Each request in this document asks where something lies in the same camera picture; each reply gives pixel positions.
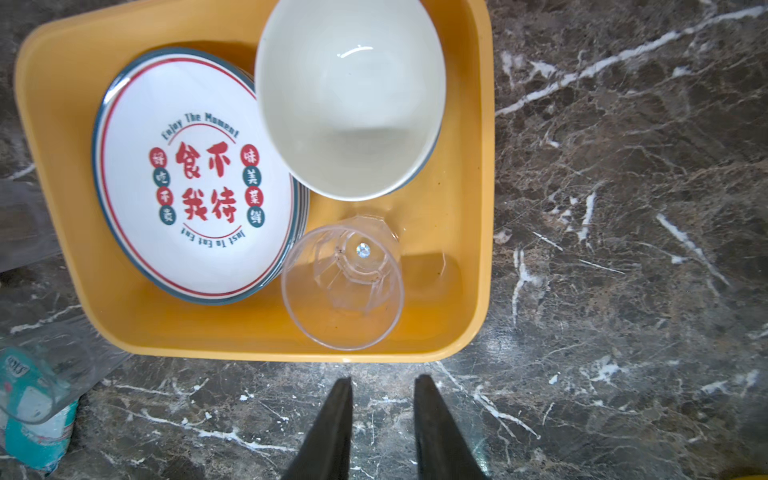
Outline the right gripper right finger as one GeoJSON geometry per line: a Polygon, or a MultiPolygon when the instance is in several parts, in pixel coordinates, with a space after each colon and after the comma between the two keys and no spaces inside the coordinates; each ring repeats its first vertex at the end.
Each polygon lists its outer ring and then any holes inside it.
{"type": "Polygon", "coordinates": [[[415,380],[414,433],[419,479],[487,479],[427,374],[415,380]]]}

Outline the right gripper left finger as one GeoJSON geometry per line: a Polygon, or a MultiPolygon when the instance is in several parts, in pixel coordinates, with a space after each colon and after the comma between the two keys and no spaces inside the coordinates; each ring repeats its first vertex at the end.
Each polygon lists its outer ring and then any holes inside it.
{"type": "Polygon", "coordinates": [[[282,479],[347,480],[352,424],[353,387],[345,377],[333,385],[282,479]]]}

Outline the clear cup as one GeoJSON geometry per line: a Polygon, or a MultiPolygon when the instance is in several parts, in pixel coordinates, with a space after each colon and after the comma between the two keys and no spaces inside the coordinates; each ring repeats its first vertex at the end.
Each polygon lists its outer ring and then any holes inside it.
{"type": "Polygon", "coordinates": [[[1,350],[11,347],[29,356],[51,383],[53,413],[79,400],[131,357],[84,315],[3,337],[1,350]]]}
{"type": "Polygon", "coordinates": [[[340,351],[369,348],[404,310],[398,237],[370,215],[314,229],[288,252],[280,286],[289,316],[308,338],[340,351]]]}

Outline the cream white bowl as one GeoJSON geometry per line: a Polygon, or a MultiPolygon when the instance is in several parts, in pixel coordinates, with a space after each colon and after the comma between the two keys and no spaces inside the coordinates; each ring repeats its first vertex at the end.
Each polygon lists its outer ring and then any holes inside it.
{"type": "Polygon", "coordinates": [[[402,188],[432,156],[446,62],[419,1],[280,1],[258,43],[255,90],[297,180],[367,201],[402,188]]]}

